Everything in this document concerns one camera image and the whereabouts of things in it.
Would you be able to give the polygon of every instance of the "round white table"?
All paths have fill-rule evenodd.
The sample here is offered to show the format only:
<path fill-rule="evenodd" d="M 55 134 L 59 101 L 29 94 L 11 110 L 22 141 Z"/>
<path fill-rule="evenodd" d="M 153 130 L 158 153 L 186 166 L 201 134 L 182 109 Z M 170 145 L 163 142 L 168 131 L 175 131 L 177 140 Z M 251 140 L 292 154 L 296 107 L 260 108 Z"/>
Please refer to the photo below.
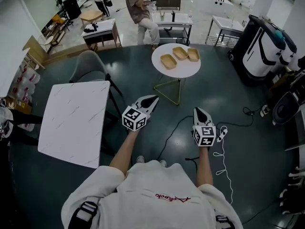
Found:
<path fill-rule="evenodd" d="M 153 53 L 152 53 L 152 64 L 154 67 L 163 75 L 167 75 L 169 77 L 175 78 L 172 81 L 165 82 L 159 85 L 156 85 L 153 87 L 154 90 L 162 94 L 164 97 L 172 101 L 174 104 L 179 105 L 180 103 L 180 91 L 181 91 L 181 79 L 190 77 L 194 74 L 196 74 L 201 66 L 201 60 L 198 62 L 191 62 L 188 58 L 185 60 L 178 60 L 176 56 L 173 54 L 173 48 L 175 47 L 182 47 L 185 51 L 189 49 L 188 46 L 177 44 L 177 43 L 169 43 L 164 44 L 160 47 L 158 47 Z M 170 54 L 173 56 L 173 58 L 177 61 L 177 66 L 174 69 L 168 70 L 165 68 L 165 66 L 162 64 L 160 57 L 165 54 Z M 157 87 L 164 86 L 166 84 L 178 82 L 179 83 L 179 94 L 178 94 L 178 102 L 173 101 L 168 96 L 160 92 Z"/>

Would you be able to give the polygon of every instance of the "dark gray floor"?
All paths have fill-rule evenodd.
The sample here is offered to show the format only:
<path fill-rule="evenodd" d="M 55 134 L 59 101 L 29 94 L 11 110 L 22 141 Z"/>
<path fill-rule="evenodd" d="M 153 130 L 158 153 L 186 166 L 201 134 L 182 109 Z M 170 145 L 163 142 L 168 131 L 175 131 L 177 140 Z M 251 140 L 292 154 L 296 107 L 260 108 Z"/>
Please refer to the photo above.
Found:
<path fill-rule="evenodd" d="M 141 131 L 136 142 L 134 160 L 138 155 L 144 155 L 147 161 L 156 159 L 178 121 L 186 115 L 192 115 L 194 107 L 201 107 L 210 113 L 215 124 L 248 124 L 251 117 L 243 114 L 243 107 L 256 110 L 266 102 L 267 90 L 264 87 L 250 88 L 243 85 L 226 57 L 227 49 L 206 45 L 193 47 L 200 52 L 200 71 L 186 80 L 179 106 L 160 97 L 150 123 Z M 125 109 L 125 104 L 133 103 L 138 97 L 154 94 L 152 88 L 160 75 L 152 65 L 150 46 L 125 47 L 98 54 L 123 93 L 125 103 L 113 91 L 121 111 Z M 67 83 L 75 63 L 76 58 L 54 63 L 42 73 L 33 96 L 33 114 L 43 115 L 52 86 Z M 110 101 L 108 108 L 115 114 Z M 225 163 L 234 189 L 234 209 L 241 221 L 246 222 L 270 205 L 244 226 L 247 229 L 271 228 L 271 223 L 278 224 L 287 219 L 282 218 L 278 203 L 272 202 L 285 187 L 287 174 L 295 166 L 295 153 L 284 152 L 284 127 L 273 126 L 271 120 L 270 116 L 261 118 L 256 113 L 251 127 L 227 125 Z M 167 161 L 168 166 L 180 163 L 194 181 L 195 166 L 191 161 L 184 160 L 186 157 L 198 156 L 191 129 L 192 119 L 188 118 L 169 139 L 161 158 Z M 38 129 L 34 130 L 33 135 L 38 135 Z M 117 150 L 126 132 L 117 123 L 103 136 Z M 221 143 L 215 143 L 209 152 L 213 174 L 223 169 L 222 158 L 214 157 L 214 151 L 221 152 Z M 39 153 L 36 147 L 22 144 L 12 146 L 10 155 L 17 200 L 31 227 L 62 228 L 60 214 L 64 201 L 93 169 L 57 160 Z M 111 157 L 102 155 L 101 165 L 109 164 L 110 160 Z M 231 191 L 225 173 L 214 175 L 214 185 L 230 202 Z"/>

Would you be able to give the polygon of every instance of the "wooden tray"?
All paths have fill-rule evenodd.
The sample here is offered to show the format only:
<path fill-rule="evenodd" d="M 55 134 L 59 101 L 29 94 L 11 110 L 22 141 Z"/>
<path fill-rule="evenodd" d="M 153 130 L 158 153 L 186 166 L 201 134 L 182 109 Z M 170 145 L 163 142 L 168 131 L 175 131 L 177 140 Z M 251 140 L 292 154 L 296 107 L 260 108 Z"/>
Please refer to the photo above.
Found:
<path fill-rule="evenodd" d="M 188 54 L 189 54 L 189 59 L 192 62 L 198 62 L 200 60 L 200 54 L 198 52 L 197 49 L 195 48 L 189 48 L 187 50 Z"/>
<path fill-rule="evenodd" d="M 188 56 L 187 52 L 182 47 L 173 48 L 173 54 L 179 60 L 185 60 Z"/>
<path fill-rule="evenodd" d="M 177 66 L 177 61 L 170 54 L 162 55 L 160 59 L 168 70 L 174 69 Z"/>

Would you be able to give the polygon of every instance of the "beige pants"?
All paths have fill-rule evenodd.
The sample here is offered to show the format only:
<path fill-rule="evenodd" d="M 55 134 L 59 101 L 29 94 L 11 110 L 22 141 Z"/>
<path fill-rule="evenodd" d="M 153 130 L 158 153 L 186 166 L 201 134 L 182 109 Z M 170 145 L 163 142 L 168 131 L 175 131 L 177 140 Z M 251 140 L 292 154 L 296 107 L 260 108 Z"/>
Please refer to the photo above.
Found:
<path fill-rule="evenodd" d="M 143 40 L 146 30 L 148 30 L 151 37 L 151 44 L 159 44 L 160 35 L 158 25 L 152 22 L 150 19 L 144 18 L 138 23 L 138 45 L 144 45 Z"/>

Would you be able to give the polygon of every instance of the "gold table leg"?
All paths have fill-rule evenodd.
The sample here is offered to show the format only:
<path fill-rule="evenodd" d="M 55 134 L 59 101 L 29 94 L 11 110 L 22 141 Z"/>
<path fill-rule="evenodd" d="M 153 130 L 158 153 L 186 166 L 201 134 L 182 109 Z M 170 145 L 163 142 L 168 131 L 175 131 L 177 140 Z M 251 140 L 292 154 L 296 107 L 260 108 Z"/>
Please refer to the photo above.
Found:
<path fill-rule="evenodd" d="M 168 96 L 166 96 L 164 93 L 160 92 L 157 87 L 159 86 L 164 86 L 164 85 L 168 85 L 168 84 L 172 84 L 172 83 L 175 83 L 175 82 L 178 82 L 179 83 L 179 93 L 178 93 L 178 102 L 175 102 L 174 100 L 170 99 Z M 171 102 L 173 102 L 175 105 L 179 105 L 180 103 L 180 90 L 181 90 L 181 79 L 175 79 L 175 80 L 172 80 L 172 81 L 169 81 L 169 82 L 165 82 L 165 83 L 162 83 L 162 84 L 159 84 L 159 85 L 156 85 L 153 87 L 154 90 L 156 90 L 158 93 L 162 94 L 164 97 L 166 97 L 168 100 L 170 100 Z"/>

